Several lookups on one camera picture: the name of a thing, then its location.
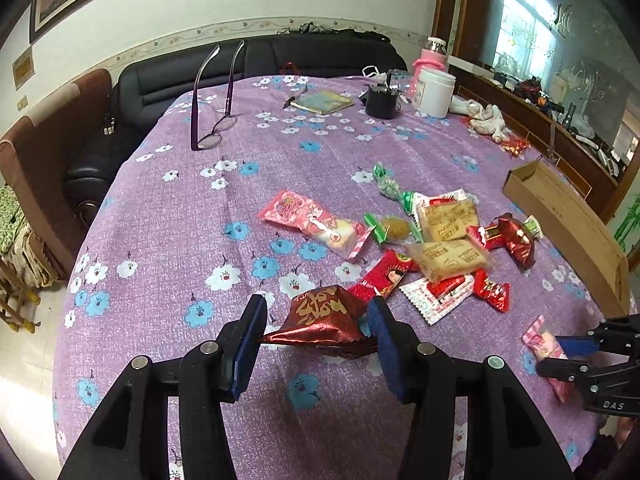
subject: floral tablecloth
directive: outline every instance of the floral tablecloth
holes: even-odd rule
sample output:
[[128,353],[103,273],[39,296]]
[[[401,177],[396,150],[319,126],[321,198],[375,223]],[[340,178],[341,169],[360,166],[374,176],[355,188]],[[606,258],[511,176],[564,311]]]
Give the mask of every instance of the floral tablecloth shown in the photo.
[[[282,104],[300,85],[356,97],[362,78],[273,76],[235,84],[238,124],[214,150],[189,149],[190,94],[180,97],[122,166],[78,256],[65,301],[54,364],[54,418],[62,461],[129,360],[176,358],[215,338],[237,319],[249,295],[267,300],[267,332],[290,298],[315,286],[349,286],[381,256],[369,240],[347,263],[282,226],[257,219],[281,189],[351,218],[401,214],[379,194],[371,169],[382,162],[406,190],[436,195],[459,187],[478,201],[481,221],[522,212],[501,193],[509,168],[523,163],[460,123],[434,120],[403,105],[380,121],[353,107],[316,116]],[[201,134],[220,117],[226,87],[201,90]],[[538,156],[530,149],[524,160]],[[536,264],[521,273],[505,250],[491,276],[511,283],[511,310],[465,300],[428,326],[399,290],[389,305],[423,341],[453,357],[501,355],[543,413],[572,466],[589,449],[596,415],[574,399],[560,404],[537,377],[522,333],[540,314],[560,334],[584,333],[600,319],[580,279],[545,239]],[[405,277],[406,282],[417,279]],[[458,404],[452,476],[462,478],[466,408]],[[412,407],[388,391],[377,355],[359,360],[263,346],[249,388],[223,406],[229,447],[241,480],[394,478]],[[170,470],[182,475],[177,401],[170,402]]]

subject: eyeglasses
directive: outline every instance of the eyeglasses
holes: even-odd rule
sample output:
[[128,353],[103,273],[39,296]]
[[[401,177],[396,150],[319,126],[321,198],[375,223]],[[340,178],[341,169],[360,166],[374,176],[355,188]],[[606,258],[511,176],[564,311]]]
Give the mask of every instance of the eyeglasses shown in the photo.
[[225,102],[225,114],[213,125],[211,133],[198,140],[198,85],[200,84],[200,77],[204,72],[205,67],[208,65],[214,57],[220,52],[220,46],[216,45],[211,54],[207,56],[204,63],[198,70],[196,81],[193,84],[193,101],[191,102],[191,150],[197,152],[199,150],[208,150],[215,148],[222,142],[222,135],[220,132],[231,129],[238,122],[238,118],[231,115],[231,101],[234,94],[234,67],[236,66],[236,58],[244,47],[244,40],[240,41],[238,48],[231,60],[231,69],[229,70],[229,82],[226,86],[226,102]]

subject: notebook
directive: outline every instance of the notebook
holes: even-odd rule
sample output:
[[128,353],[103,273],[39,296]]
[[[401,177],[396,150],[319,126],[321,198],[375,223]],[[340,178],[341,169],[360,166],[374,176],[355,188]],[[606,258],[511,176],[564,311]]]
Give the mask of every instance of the notebook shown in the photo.
[[291,106],[321,115],[331,114],[351,105],[353,105],[353,99],[330,90],[304,94],[291,103]]

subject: open brown box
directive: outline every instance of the open brown box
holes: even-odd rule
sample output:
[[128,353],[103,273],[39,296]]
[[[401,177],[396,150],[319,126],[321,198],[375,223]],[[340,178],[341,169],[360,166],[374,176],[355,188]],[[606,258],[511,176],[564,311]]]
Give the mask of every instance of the open brown box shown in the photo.
[[629,314],[629,270],[625,253],[606,225],[569,184],[535,160],[511,170],[502,192],[542,231],[584,282],[606,317]]

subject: silver bolt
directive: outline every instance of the silver bolt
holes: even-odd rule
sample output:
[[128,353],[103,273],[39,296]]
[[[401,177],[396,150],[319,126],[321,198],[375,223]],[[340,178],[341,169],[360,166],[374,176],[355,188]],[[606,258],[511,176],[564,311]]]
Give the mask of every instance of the silver bolt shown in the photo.
[[504,361],[502,360],[501,357],[498,357],[497,355],[492,355],[486,360],[486,362],[491,368],[494,368],[496,370],[499,370],[500,368],[504,367]]
[[205,341],[200,345],[200,351],[206,355],[213,354],[216,350],[218,350],[218,343],[215,341]]
[[134,357],[131,361],[131,367],[134,370],[140,370],[149,364],[149,359],[144,357],[143,355],[139,355],[138,357]]
[[436,347],[431,343],[420,343],[418,345],[418,352],[422,355],[433,355],[436,353]]

